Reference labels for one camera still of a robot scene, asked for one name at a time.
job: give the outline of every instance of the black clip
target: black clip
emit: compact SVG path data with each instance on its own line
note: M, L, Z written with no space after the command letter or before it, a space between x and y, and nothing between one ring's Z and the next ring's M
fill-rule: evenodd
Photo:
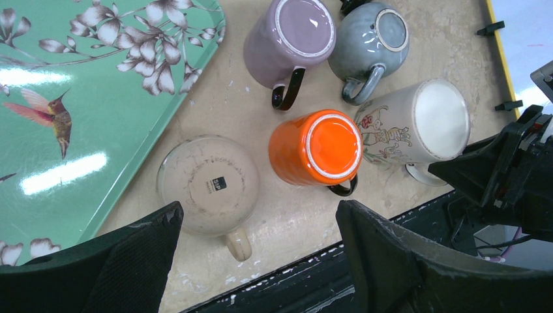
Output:
M505 22L500 21L493 24L490 24L476 32L476 35L479 36L491 36L498 29L505 28Z

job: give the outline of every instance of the floral tray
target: floral tray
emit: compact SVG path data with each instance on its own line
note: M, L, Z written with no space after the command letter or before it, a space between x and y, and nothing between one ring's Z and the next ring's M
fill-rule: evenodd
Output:
M4 0L0 265L92 238L222 42L214 0Z

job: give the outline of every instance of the cream mug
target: cream mug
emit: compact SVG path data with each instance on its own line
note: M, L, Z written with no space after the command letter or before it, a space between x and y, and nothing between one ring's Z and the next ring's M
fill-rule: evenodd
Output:
M461 92L450 82L417 83L362 105L355 123L363 136L363 157L374 164L405 164L416 180L445 185L428 164L460 155L470 135Z
M254 161L237 143L204 135L175 147L158 172L163 204L179 201L182 230L204 237L222 236L237 261L252 255L240 225L253 213L260 188Z

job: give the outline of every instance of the black bracket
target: black bracket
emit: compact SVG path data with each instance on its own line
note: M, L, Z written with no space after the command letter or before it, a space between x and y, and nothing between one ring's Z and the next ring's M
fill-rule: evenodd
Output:
M496 106L495 109L496 111L511 111L512 109L520 108L521 106L523 106L522 100L507 101Z
M476 32L476 35L479 36L491 36L498 29L505 28L505 22L500 21L493 24L490 24Z

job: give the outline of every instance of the marble countertop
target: marble countertop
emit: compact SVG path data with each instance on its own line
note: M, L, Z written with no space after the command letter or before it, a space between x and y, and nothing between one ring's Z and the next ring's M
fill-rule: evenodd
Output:
M323 0L340 23L339 0ZM470 143L498 133L514 114L494 112L508 100L505 78L492 39L475 36L487 21L484 1L390 0L410 27L411 46L403 66L384 78L373 97L430 78L455 84L470 106ZM293 108L276 112L271 91L258 84L243 61L243 42L270 0L220 0L228 30L219 51L144 162L99 235L127 225L161 207L155 191L158 168L169 151L200 134L225 135L253 156L261 192L245 227L253 254L234 260L220 238L181 233L160 312L179 312L340 241L335 220L342 199L324 187L298 187L281 181L267 155L272 131L283 121L324 108L353 116L340 99L342 82L327 62L306 73ZM451 187L432 188L413 180L402 167L363 162L351 199L384 217L399 215Z

